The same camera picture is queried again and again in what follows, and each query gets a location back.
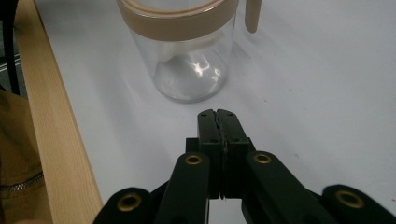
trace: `dark object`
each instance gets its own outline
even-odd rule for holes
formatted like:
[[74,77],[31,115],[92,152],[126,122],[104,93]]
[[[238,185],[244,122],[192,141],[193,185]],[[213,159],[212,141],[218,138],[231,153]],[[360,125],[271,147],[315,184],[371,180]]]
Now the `dark object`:
[[396,223],[356,189],[331,186],[321,197],[310,192],[275,155],[256,151],[234,113],[206,110],[198,115],[198,138],[187,139],[169,182],[151,193],[116,193],[94,224],[204,224],[209,199],[218,197],[242,199],[247,224]]
[[13,93],[19,95],[17,69],[14,61],[14,21],[17,12],[18,0],[0,1],[0,20],[3,22],[3,42],[6,56],[6,64],[9,76],[9,83]]

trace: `wooden table edge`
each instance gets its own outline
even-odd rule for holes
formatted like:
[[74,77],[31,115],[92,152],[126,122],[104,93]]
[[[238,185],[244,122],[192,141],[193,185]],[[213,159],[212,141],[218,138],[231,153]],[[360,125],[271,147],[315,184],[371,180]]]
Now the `wooden table edge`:
[[53,223],[92,223],[101,197],[35,0],[19,1],[15,34]]

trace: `white tabletop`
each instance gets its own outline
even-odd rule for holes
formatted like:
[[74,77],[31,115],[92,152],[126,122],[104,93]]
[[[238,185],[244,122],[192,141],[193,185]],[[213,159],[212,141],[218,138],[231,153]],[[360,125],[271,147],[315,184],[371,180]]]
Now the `white tabletop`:
[[[396,2],[263,2],[250,35],[240,3],[229,79],[179,104],[152,85],[115,0],[36,0],[104,202],[169,179],[198,113],[223,108],[258,150],[314,192],[360,189],[396,215]],[[210,222],[242,223],[238,200]]]

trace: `beige plastic rim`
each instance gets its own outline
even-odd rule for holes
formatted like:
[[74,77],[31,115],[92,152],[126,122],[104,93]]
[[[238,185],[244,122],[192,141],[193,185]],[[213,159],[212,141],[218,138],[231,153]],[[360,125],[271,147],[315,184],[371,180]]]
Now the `beige plastic rim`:
[[215,32],[235,14],[238,0],[213,0],[178,11],[146,7],[136,0],[117,0],[122,17],[138,34],[154,40],[183,41]]

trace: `brown bag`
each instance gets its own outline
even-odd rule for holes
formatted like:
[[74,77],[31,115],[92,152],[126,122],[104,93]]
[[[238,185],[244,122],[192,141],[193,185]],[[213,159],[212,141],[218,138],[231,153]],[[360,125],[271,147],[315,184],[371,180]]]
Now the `brown bag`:
[[1,90],[0,177],[4,223],[24,219],[42,219],[51,223],[29,103],[18,95]]

